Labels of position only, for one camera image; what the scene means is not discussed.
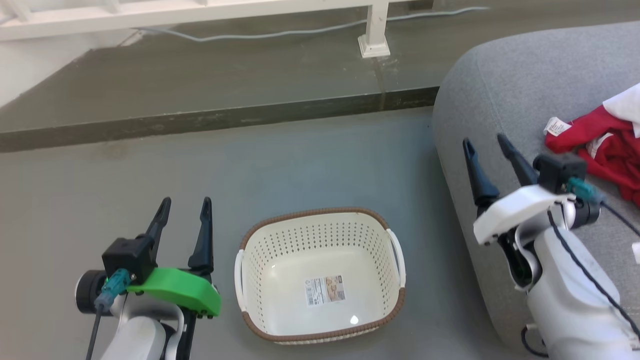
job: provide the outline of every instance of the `white plastic basket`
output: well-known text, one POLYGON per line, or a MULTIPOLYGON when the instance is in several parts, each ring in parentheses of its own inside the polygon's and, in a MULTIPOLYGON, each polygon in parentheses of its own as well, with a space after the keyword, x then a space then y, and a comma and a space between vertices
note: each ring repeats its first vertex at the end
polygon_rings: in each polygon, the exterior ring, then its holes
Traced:
POLYGON ((402 249, 373 211, 335 208, 265 220, 236 256, 236 297, 249 328, 286 345, 373 331, 404 304, 402 249))

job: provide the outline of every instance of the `green plastic part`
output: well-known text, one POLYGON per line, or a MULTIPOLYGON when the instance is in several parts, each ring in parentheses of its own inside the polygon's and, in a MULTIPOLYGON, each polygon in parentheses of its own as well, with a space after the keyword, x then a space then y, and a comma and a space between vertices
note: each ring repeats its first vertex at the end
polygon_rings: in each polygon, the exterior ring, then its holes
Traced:
POLYGON ((202 316, 220 314, 221 298, 216 289, 205 279, 176 268, 155 268, 144 284, 129 285, 127 291, 144 291, 202 316))

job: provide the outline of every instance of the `white railing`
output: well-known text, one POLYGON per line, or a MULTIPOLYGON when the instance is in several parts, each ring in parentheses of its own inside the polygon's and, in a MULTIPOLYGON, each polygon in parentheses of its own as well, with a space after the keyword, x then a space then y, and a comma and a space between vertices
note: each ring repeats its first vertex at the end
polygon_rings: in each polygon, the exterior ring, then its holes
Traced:
POLYGON ((366 33, 358 38, 363 57, 389 55, 385 39, 389 2, 402 0, 148 0, 33 11, 26 0, 0 0, 0 41, 141 28, 205 20, 368 6, 366 33))

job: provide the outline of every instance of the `teal connector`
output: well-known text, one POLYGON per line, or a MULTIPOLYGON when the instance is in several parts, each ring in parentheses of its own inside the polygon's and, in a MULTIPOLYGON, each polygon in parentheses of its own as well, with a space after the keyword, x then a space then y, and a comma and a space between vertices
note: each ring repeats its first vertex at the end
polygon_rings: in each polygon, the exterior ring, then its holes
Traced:
POLYGON ((102 306, 108 310, 113 305, 116 297, 125 292, 131 283, 131 276, 125 269, 118 269, 102 286, 102 293, 95 299, 95 307, 102 306))
POLYGON ((585 183, 584 180, 577 177, 569 178, 569 181, 566 184, 566 191, 574 193, 575 196, 584 201, 594 202, 596 204, 604 201, 604 195, 602 195, 597 188, 585 183))

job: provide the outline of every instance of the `red cloth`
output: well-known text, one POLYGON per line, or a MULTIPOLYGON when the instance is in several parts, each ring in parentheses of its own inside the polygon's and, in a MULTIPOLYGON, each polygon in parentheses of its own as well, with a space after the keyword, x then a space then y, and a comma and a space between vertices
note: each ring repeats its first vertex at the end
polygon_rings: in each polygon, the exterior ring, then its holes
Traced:
POLYGON ((584 147, 578 155, 587 161, 587 172, 616 183, 622 198, 640 207, 640 139, 635 138, 631 122, 620 120, 599 106, 575 119, 571 128, 559 136, 547 133, 545 145, 556 153, 568 152, 606 133, 612 136, 602 142, 595 159, 584 147))

